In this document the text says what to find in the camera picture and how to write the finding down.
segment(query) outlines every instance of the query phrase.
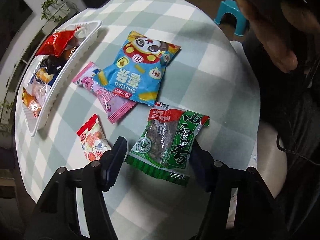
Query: blue plastic stool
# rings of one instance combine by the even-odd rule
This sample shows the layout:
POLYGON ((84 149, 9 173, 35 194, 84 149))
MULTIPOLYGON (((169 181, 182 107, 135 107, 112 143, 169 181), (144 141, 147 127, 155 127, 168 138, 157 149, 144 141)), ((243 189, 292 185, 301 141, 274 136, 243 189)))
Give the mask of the blue plastic stool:
POLYGON ((217 16, 214 19, 214 22, 217 25, 220 24, 221 18, 225 13, 231 13, 232 15, 234 15, 236 17, 237 24, 236 24, 235 35, 243 36, 244 31, 245 31, 245 27, 246 27, 246 23, 247 23, 247 19, 244 18, 244 16, 240 12, 235 1, 225 0, 220 3, 220 7, 218 10, 217 16))

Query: red snack wrapper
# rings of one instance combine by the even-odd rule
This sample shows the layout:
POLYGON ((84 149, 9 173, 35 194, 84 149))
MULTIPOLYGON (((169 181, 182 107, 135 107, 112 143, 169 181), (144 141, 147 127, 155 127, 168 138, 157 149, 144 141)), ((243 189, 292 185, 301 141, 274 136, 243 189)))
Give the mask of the red snack wrapper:
POLYGON ((115 123, 137 103, 121 98, 94 82, 92 77, 99 71, 100 69, 95 65, 95 63, 89 62, 89 64, 74 77, 72 82, 78 86, 83 86, 92 92, 102 104, 103 109, 108 115, 108 120, 111 123, 115 123))
POLYGON ((36 56, 38 55, 54 55, 60 57, 63 51, 65 50, 68 42, 73 38, 76 30, 73 31, 62 31, 58 33, 51 34, 45 41, 42 43, 36 56))
POLYGON ((99 123, 94 114, 78 131, 84 156, 89 161, 99 160, 105 151, 111 150, 99 123))

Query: panda cartoon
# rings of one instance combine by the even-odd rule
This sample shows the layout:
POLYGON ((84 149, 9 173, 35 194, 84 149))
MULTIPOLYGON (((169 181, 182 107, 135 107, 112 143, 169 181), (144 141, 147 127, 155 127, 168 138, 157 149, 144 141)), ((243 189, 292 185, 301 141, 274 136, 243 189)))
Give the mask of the panda cartoon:
POLYGON ((144 36, 132 38, 134 39, 131 42, 128 39, 129 43, 124 45, 123 51, 135 63, 157 63, 169 48, 169 44, 163 41, 152 40, 144 36))

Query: cartoon illustration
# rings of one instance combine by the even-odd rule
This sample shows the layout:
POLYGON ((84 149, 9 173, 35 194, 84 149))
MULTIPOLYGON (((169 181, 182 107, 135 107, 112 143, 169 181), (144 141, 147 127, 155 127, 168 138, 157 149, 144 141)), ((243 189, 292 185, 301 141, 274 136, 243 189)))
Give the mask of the cartoon illustration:
POLYGON ((163 41, 152 40, 135 31, 128 37, 129 43, 123 47, 124 53, 135 63, 156 63, 165 51, 178 50, 172 44, 163 41))
POLYGON ((118 66, 118 68, 122 68, 122 67, 128 65, 128 63, 129 63, 129 59, 126 56, 123 56, 120 59, 118 59, 117 66, 118 66))
POLYGON ((107 104, 107 112, 111 112, 111 105, 107 104))
POLYGON ((170 54, 164 54, 163 55, 163 60, 164 60, 164 62, 169 62, 170 61, 170 54))
POLYGON ((91 77, 84 77, 81 82, 84 84, 85 88, 91 90, 91 87, 93 85, 93 79, 91 77))

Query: green snack bag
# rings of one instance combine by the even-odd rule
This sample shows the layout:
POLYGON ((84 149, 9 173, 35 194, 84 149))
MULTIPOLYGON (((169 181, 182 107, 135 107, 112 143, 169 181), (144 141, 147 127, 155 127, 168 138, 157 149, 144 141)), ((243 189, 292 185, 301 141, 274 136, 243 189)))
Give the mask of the green snack bag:
POLYGON ((156 102, 125 162, 154 178, 186 186, 191 147, 203 125, 209 125, 206 115, 156 102))

